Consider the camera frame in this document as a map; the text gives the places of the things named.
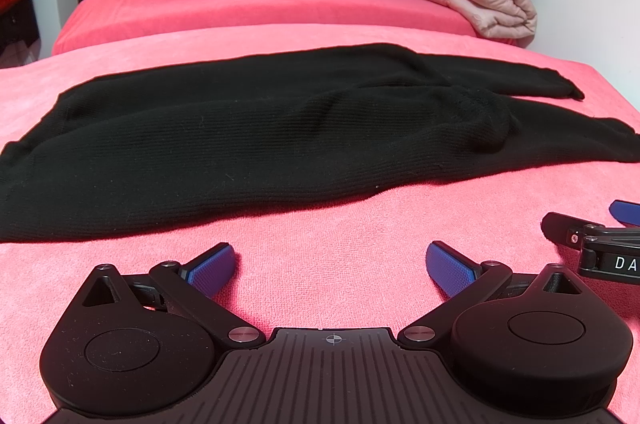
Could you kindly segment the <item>black knit pants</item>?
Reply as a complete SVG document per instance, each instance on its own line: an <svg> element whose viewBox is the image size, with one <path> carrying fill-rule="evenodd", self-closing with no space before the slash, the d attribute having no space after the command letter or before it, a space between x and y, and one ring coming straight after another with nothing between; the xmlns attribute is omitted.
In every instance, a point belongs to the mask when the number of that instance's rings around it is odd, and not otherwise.
<svg viewBox="0 0 640 424"><path fill-rule="evenodd" d="M88 80L1 153L1 237L133 236L591 161L638 134L550 69L373 44Z"/></svg>

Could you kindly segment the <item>pink bed blanket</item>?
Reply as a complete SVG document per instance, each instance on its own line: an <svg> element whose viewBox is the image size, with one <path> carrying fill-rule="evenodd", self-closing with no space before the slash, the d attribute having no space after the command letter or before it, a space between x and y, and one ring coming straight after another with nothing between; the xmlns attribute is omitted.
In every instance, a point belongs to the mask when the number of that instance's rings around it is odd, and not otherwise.
<svg viewBox="0 0 640 424"><path fill-rule="evenodd" d="M218 242L253 326L400 329L427 244L516 271L639 197L639 113L582 63L408 28L206 28L1 73L1 416L53 412L40 352L90 270Z"/></svg>

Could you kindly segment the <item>folded beige quilt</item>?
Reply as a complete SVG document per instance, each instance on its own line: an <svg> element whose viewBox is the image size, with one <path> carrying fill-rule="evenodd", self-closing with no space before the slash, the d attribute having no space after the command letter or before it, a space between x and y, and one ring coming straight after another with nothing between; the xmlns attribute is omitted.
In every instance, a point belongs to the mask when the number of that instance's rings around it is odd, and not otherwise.
<svg viewBox="0 0 640 424"><path fill-rule="evenodd" d="M537 31L532 0L428 0L457 11L480 37L530 40Z"/></svg>

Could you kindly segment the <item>far pink bed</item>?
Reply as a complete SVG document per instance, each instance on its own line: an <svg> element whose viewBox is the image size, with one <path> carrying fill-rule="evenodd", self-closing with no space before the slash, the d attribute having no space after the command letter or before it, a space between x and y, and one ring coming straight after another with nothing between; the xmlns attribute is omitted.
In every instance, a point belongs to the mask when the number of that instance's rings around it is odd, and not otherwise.
<svg viewBox="0 0 640 424"><path fill-rule="evenodd" d="M290 23L396 26L477 36L457 11L427 0L83 0L52 52L199 28Z"/></svg>

